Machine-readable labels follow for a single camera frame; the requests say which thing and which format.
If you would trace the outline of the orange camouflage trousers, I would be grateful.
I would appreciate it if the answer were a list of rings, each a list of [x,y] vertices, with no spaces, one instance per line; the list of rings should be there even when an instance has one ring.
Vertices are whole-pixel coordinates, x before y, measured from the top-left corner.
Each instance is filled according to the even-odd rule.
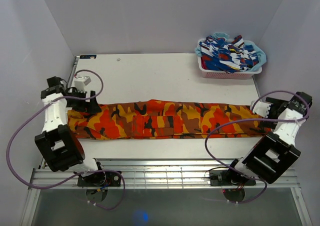
[[[67,112],[78,139],[204,139],[260,137],[264,128],[248,105],[149,101],[102,104],[102,112]]]

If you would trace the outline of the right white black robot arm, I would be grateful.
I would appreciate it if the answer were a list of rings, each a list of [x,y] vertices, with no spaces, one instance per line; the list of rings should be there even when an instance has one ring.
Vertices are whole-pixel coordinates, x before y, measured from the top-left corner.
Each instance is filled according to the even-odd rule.
[[[226,171],[226,180],[232,184],[246,184],[247,177],[260,178],[274,183],[301,155],[295,147],[296,135],[305,122],[313,98],[305,92],[297,92],[289,101],[267,97],[266,102],[252,102],[253,113],[272,120],[293,122],[263,122],[262,127],[271,129],[240,159],[235,159]]]

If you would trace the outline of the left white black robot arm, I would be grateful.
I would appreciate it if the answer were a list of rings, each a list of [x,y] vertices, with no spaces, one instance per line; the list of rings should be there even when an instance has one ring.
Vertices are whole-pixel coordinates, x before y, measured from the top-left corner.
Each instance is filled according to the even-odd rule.
[[[103,186],[107,182],[101,163],[86,158],[84,149],[68,126],[67,108],[83,113],[100,113],[102,110],[94,98],[95,91],[86,91],[91,82],[89,76],[78,76],[74,86],[68,87],[60,77],[47,79],[48,87],[41,92],[46,107],[44,126],[34,141],[47,165],[53,172],[71,170],[90,186]]]

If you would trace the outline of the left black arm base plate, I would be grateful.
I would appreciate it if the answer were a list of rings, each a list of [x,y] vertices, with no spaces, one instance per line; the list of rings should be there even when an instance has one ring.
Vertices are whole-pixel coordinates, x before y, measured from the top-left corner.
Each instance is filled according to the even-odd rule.
[[[78,187],[119,187],[121,185],[121,171],[115,172],[97,172],[91,175],[82,177],[77,180]]]

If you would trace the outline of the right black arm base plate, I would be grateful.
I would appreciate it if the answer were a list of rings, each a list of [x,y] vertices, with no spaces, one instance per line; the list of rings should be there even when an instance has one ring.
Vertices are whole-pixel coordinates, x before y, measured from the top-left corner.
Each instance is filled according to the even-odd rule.
[[[247,179],[231,170],[211,170],[209,172],[211,186],[255,186],[254,179]]]

